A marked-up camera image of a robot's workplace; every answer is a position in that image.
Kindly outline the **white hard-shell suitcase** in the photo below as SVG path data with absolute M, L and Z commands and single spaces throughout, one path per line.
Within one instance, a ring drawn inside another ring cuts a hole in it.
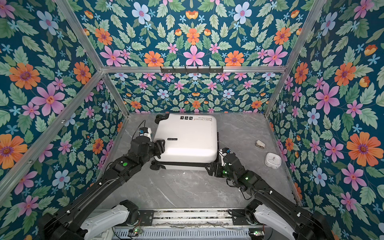
M 217 120 L 211 115 L 157 115 L 154 140 L 165 141 L 165 151 L 150 169 L 204 171 L 218 158 Z

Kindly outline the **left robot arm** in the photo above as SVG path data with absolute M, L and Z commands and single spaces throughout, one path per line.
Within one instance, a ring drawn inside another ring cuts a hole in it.
M 151 139 L 150 132 L 131 141 L 126 155 L 113 161 L 99 180 L 76 200 L 55 214 L 44 214 L 38 221 L 42 240 L 90 240 L 107 229 L 127 220 L 129 202 L 117 206 L 111 216 L 89 215 L 115 190 L 140 172 L 144 164 L 165 152 L 165 140 Z

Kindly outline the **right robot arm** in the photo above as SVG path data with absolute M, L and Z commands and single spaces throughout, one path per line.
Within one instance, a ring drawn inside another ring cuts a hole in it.
M 249 223 L 271 227 L 289 240 L 332 240 L 334 235 L 326 218 L 289 201 L 261 176 L 247 170 L 230 149 L 218 151 L 218 161 L 206 164 L 210 176 L 225 178 L 242 194 L 251 197 L 245 208 Z

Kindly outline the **small beige stapler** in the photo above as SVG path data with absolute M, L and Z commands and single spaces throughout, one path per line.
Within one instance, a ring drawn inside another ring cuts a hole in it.
M 255 142 L 255 146 L 258 148 L 264 149 L 266 147 L 266 144 L 264 142 L 262 142 L 261 140 L 257 140 Z

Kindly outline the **white round alarm clock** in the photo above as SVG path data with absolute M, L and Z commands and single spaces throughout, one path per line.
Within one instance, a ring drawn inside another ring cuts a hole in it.
M 269 168 L 278 169 L 282 164 L 282 158 L 277 154 L 267 153 L 264 163 Z

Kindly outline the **black hook rack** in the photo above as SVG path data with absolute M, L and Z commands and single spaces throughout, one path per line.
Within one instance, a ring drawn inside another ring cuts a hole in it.
M 163 74 L 220 74 L 224 72 L 223 67 L 160 67 L 160 70 Z

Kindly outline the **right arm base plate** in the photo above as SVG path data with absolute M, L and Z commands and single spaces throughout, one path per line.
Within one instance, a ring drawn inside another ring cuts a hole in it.
M 259 224 L 257 221 L 249 220 L 243 209 L 230 209 L 228 214 L 231 216 L 234 226 L 256 226 Z

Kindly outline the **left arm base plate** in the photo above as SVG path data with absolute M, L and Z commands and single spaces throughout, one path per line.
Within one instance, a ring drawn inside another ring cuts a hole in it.
M 129 214 L 128 219 L 119 224 L 120 227 L 138 227 L 151 226 L 154 220 L 154 210 L 137 210 L 132 215 Z

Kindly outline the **aluminium mounting rail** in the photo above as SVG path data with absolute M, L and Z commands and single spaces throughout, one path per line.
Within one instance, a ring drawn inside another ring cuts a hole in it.
M 316 223 L 311 218 L 311 213 L 305 213 L 305 210 L 299 210 L 297 207 L 293 212 L 286 215 L 279 215 L 266 205 L 257 205 L 256 208 L 248 206 L 244 209 L 249 220 L 257 221 L 259 224 L 270 226 L 274 229 L 282 229 L 284 231 L 299 232 L 305 226 L 314 227 Z M 137 209 L 128 209 L 123 205 L 117 205 L 115 208 L 103 212 L 92 218 L 89 214 L 79 213 L 71 217 L 73 224 L 77 224 L 81 229 L 87 230 L 89 233 L 96 231 L 104 231 L 106 229 L 119 226 L 124 223 L 129 214 L 133 214 Z M 219 225 L 225 225 L 226 221 L 232 221 L 228 210 L 214 209 L 197 209 L 197 210 L 159 210 L 155 211 L 153 224 L 168 225 L 188 225 L 198 224 L 207 225 L 217 222 Z

